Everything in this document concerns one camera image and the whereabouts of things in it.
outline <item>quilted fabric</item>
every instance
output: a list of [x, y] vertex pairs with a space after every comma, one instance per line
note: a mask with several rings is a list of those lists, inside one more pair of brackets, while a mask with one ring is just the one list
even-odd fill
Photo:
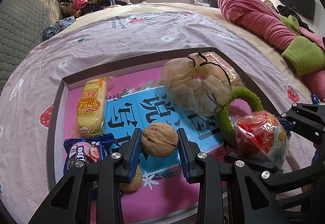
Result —
[[0, 93], [15, 68], [42, 42], [44, 29], [61, 18], [57, 0], [0, 3]]

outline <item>green hair tie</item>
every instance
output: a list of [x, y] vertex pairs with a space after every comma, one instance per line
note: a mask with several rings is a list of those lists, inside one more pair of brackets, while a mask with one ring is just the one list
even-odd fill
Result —
[[232, 146], [237, 146], [236, 139], [235, 139], [235, 129], [233, 128], [231, 121], [229, 119], [229, 105], [235, 99], [242, 99], [248, 103], [251, 107], [252, 112], [262, 111], [263, 106], [255, 93], [251, 92], [247, 88], [234, 88], [232, 90], [231, 96], [228, 102], [225, 104], [225, 107], [222, 111], [217, 113], [217, 118], [219, 121], [219, 128], [220, 131], [223, 133], [223, 139], [228, 142], [228, 144]]

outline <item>silver bolt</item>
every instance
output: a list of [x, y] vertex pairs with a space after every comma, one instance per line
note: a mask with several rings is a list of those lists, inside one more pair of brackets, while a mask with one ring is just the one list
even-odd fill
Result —
[[237, 160], [235, 162], [235, 165], [237, 165], [238, 167], [244, 167], [245, 163], [243, 161], [241, 161], [241, 160]]
[[74, 166], [75, 167], [77, 167], [77, 168], [80, 168], [80, 167], [83, 167], [83, 165], [84, 165], [85, 163], [83, 162], [83, 161], [77, 161], [75, 164], [74, 164]]
[[198, 153], [198, 157], [201, 159], [205, 159], [208, 157], [208, 155], [206, 153], [201, 152], [201, 153]]
[[111, 157], [112, 157], [113, 159], [118, 159], [118, 158], [121, 157], [121, 154], [120, 154], [120, 153], [112, 153]]
[[262, 176], [263, 179], [267, 179], [267, 178], [270, 177], [270, 172], [269, 171], [264, 171], [261, 176]]

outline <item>bed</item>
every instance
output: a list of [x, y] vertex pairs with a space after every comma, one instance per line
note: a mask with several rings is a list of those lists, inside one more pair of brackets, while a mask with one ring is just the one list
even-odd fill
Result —
[[[28, 223], [48, 194], [48, 128], [41, 124], [40, 115], [53, 103], [61, 79], [121, 58], [190, 47], [220, 49], [252, 78], [279, 113], [290, 108], [291, 93], [300, 102], [311, 103], [310, 91], [281, 55], [228, 22], [218, 9], [182, 3], [137, 4], [85, 15], [35, 47], [0, 96], [5, 110], [0, 113], [0, 194], [18, 224]], [[309, 166], [314, 152], [311, 142], [293, 134], [284, 172]]]

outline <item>rice cracker package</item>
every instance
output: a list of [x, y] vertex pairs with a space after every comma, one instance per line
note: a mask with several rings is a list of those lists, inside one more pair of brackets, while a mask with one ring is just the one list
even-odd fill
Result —
[[83, 87], [77, 108], [81, 137], [104, 133], [106, 87], [106, 78], [90, 80]]

